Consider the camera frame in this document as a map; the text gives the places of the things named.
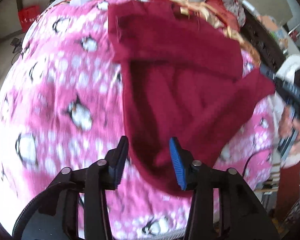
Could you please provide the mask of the person right hand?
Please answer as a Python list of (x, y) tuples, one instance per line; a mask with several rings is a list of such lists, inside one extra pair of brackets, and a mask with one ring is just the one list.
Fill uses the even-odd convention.
[(292, 129), (295, 129), (298, 133), (297, 139), (294, 145), (290, 149), (289, 157), (295, 156), (300, 153), (300, 120), (293, 119), (290, 116), (290, 107), (285, 106), (279, 122), (279, 138), (287, 138), (291, 135)]

